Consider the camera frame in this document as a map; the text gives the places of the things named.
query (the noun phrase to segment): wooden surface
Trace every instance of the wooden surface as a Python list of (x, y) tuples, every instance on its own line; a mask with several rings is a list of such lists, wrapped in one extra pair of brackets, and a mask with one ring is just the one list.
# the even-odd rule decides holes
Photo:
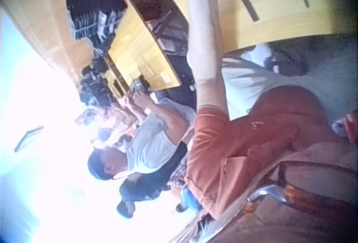
[(152, 90), (180, 85), (176, 73), (130, 0), (109, 55), (127, 84), (141, 74)]
[[(141, 3), (146, 0), (133, 0)], [(60, 67), (78, 84), (93, 51), (86, 40), (72, 38), (65, 0), (1, 0), (21, 34), (51, 67)]]
[[(174, 0), (188, 19), (187, 0)], [(254, 22), (241, 0), (219, 0), (225, 52), (268, 41), (356, 31), (347, 0), (250, 0)]]

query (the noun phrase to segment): white shirt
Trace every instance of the white shirt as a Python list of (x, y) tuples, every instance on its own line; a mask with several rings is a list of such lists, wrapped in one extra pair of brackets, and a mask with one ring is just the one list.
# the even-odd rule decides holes
[[(188, 106), (164, 98), (158, 104), (180, 113), (190, 125), (196, 113)], [(155, 113), (150, 113), (139, 127), (126, 149), (128, 169), (144, 174), (160, 169), (175, 153), (177, 146), (167, 137), (166, 125)]]

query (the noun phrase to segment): short hair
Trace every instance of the short hair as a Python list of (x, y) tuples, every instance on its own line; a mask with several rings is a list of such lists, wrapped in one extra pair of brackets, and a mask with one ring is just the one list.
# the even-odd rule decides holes
[(119, 215), (126, 219), (132, 219), (133, 217), (133, 214), (129, 214), (127, 205), (124, 201), (119, 202), (117, 206), (117, 212), (119, 213)]
[(104, 165), (101, 161), (101, 153), (104, 149), (95, 148), (89, 156), (87, 165), (89, 172), (98, 180), (112, 180), (113, 176), (105, 173)]
[(102, 142), (106, 142), (112, 134), (112, 129), (107, 127), (102, 127), (98, 130), (98, 139)]

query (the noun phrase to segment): metal buckle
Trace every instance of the metal buckle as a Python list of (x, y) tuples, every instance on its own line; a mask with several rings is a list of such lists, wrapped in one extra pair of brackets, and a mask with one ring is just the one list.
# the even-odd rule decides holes
[(254, 191), (247, 198), (247, 201), (255, 202), (259, 198), (264, 197), (266, 195), (270, 195), (270, 196), (276, 198), (278, 201), (287, 203), (287, 200), (284, 196), (284, 188), (282, 188), (276, 184), (264, 185), (264, 186), (258, 188), (256, 191)]

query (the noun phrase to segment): hand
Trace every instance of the hand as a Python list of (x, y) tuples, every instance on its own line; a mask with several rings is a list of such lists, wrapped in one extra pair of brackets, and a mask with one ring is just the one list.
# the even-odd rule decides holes
[(123, 105), (127, 108), (130, 108), (134, 105), (133, 100), (130, 97), (130, 93), (123, 97)]
[(150, 98), (150, 96), (141, 91), (134, 92), (133, 100), (137, 106), (143, 109), (149, 107), (151, 104), (154, 104), (154, 101)]

